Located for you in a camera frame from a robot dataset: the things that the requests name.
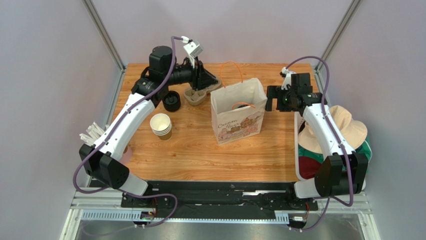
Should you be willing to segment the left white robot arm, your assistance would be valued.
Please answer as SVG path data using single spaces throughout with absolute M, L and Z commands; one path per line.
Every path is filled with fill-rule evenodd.
M 160 102 L 166 106 L 169 86 L 188 83 L 195 91 L 219 85 L 219 80 L 204 68 L 198 59 L 203 47 L 192 41 L 184 45 L 187 57 L 182 64 L 176 62 L 171 47 L 157 46 L 149 55 L 149 65 L 131 89 L 125 107 L 105 132 L 99 132 L 93 143 L 79 149 L 81 166 L 87 175 L 106 187 L 142 196 L 148 183 L 130 172 L 120 162 L 129 141 Z

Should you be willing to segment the stack of paper cups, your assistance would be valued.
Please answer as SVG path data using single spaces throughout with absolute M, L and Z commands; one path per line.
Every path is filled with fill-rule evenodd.
M 173 135 L 171 119 L 164 113 L 154 115 L 151 118 L 149 125 L 152 132 L 159 137 L 160 140 L 168 141 Z

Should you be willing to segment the paper takeout bag orange handles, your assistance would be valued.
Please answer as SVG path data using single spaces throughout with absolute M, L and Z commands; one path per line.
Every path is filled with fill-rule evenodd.
M 211 126 L 218 145 L 232 143 L 261 132 L 267 96 L 258 78 L 243 79 L 226 84 L 219 75 L 222 87 L 210 93 Z M 236 104 L 247 104 L 233 109 Z

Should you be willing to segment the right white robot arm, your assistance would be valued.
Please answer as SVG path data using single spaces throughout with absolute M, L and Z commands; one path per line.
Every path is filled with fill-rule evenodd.
M 283 70 L 281 86 L 267 87 L 266 111 L 298 112 L 305 120 L 305 129 L 312 129 L 324 161 L 313 178 L 294 182 L 292 191 L 299 199 L 337 197 L 358 194 L 365 185 L 368 158 L 356 153 L 345 140 L 323 94 L 314 92 L 309 73 Z

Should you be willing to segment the single black cup lid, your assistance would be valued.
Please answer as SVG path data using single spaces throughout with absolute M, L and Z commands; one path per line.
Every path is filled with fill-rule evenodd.
M 251 107 L 251 105 L 249 105 L 249 104 L 235 104 L 232 109 L 234 110 L 234 109 L 240 109 L 240 108 L 244 108 L 244 107 Z

